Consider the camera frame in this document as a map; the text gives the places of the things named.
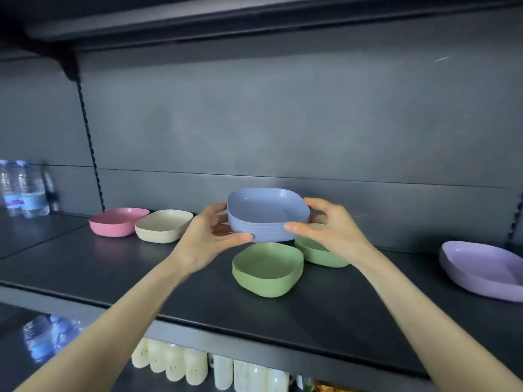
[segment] person's left arm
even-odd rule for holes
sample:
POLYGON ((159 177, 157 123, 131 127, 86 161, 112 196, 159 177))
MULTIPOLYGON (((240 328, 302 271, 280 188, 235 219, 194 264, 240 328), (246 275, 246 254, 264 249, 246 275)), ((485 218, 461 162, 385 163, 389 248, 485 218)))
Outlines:
POLYGON ((225 209, 211 205, 196 216, 165 260, 15 392, 109 391, 173 289, 223 250, 252 240, 223 224, 227 215, 216 213, 225 209))

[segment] hand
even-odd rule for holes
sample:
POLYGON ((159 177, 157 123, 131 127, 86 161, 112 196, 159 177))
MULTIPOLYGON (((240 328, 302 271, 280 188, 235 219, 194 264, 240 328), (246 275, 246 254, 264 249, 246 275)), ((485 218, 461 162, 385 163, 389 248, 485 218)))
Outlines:
POLYGON ((227 209, 226 203, 205 208, 192 221, 180 242, 171 254, 181 263, 188 274, 201 270, 210 264, 222 251, 251 242, 253 236, 247 232, 232 234, 226 223, 228 215, 217 215, 227 209))
POLYGON ((287 231, 318 241, 332 253, 354 265, 364 260, 366 254, 375 251, 342 205, 320 198, 305 198, 303 201, 310 208, 325 213, 311 217, 311 223, 324 225, 291 222, 285 224, 287 231))

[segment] person's left hand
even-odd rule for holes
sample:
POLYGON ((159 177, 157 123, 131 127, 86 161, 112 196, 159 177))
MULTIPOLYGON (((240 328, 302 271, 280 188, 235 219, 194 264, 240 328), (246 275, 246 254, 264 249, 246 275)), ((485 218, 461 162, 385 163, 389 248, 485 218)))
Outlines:
POLYGON ((188 274, 201 270, 211 263, 222 251, 251 242, 248 232, 232 233, 226 223, 227 214, 217 215, 227 209, 226 203, 217 203, 205 208, 185 231, 170 257, 183 265, 188 274))

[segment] shelf bracket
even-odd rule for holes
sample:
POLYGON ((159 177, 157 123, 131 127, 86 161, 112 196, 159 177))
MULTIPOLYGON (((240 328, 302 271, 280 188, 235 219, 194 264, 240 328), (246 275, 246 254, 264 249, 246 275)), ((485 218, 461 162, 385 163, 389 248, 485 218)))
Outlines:
POLYGON ((0 19, 0 42, 37 55, 54 59, 63 74, 72 82, 80 82, 80 70, 76 55, 62 44, 48 44, 30 39, 17 25, 0 19))

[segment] person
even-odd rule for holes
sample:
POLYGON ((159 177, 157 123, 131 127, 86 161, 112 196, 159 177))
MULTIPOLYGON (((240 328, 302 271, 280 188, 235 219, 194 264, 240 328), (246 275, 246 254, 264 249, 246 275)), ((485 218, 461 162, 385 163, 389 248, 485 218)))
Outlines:
MULTIPOLYGON (((523 391, 523 382, 369 243, 342 206, 319 198, 305 198, 304 202, 324 213, 311 217, 312 223, 323 226, 287 223, 285 229, 322 243, 360 270, 436 388, 445 392, 523 391)), ((109 391, 173 289, 223 250, 252 240, 248 233, 232 234, 224 224, 227 215, 218 215, 225 209, 224 203, 211 205, 196 216, 165 260, 16 392, 109 391)))

